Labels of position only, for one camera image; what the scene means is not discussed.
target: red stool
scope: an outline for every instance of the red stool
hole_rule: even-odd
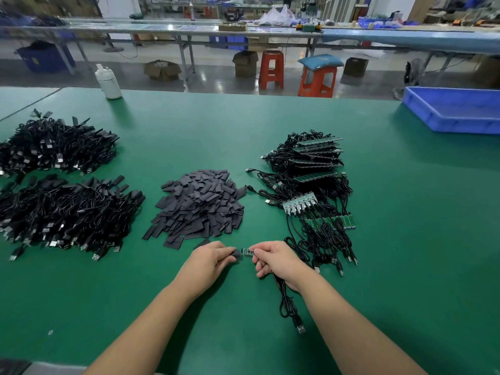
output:
[[[274,69],[269,68],[269,62],[276,61]],[[259,87],[267,89],[268,81],[278,81],[281,89],[284,88],[283,83],[284,73],[284,57],[281,51],[266,50],[262,53],[262,61],[260,62]]]
[[[300,59],[299,62],[304,65],[304,73],[302,75],[301,86],[298,89],[298,96],[333,97],[337,67],[343,66],[342,61],[332,55],[322,54]],[[306,84],[305,78],[308,75],[308,71],[312,71],[314,76],[312,78],[313,82]],[[327,73],[334,75],[332,84],[329,87],[323,84],[324,76]]]

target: hand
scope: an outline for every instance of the hand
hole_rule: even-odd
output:
[[[257,277],[265,277],[274,272],[292,289],[298,289],[300,279],[313,271],[302,262],[295,252],[283,241],[261,242],[248,248],[253,251]]]
[[[172,284],[194,301],[211,287],[228,264],[236,262],[236,258],[230,255],[234,250],[220,241],[198,247],[180,268]]]

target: blue bin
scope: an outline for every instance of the blue bin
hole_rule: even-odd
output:
[[[500,90],[407,87],[403,103],[435,132],[500,134]]]
[[[215,35],[210,35],[209,40],[211,43],[228,43],[227,37],[219,37]],[[217,46],[216,48],[228,48],[226,45],[222,46]]]
[[[240,36],[234,36],[234,37],[228,37],[228,43],[248,43],[247,37],[240,37]],[[228,46],[229,50],[246,50],[248,46]]]
[[[61,46],[72,67],[75,66],[73,57],[66,45]],[[66,69],[66,65],[55,44],[44,41],[33,42],[28,47],[17,50],[22,60],[31,72],[54,73]]]

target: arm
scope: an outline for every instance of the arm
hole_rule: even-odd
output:
[[[250,247],[258,277],[274,272],[298,291],[344,375],[425,374],[282,241]]]
[[[234,247],[211,242],[191,253],[175,279],[84,372],[85,375],[153,374],[180,317],[236,262]]]

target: forearm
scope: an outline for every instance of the forearm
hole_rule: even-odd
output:
[[[153,374],[166,344],[191,301],[179,287],[171,283],[84,374]]]
[[[425,373],[313,270],[298,290],[343,375]]]

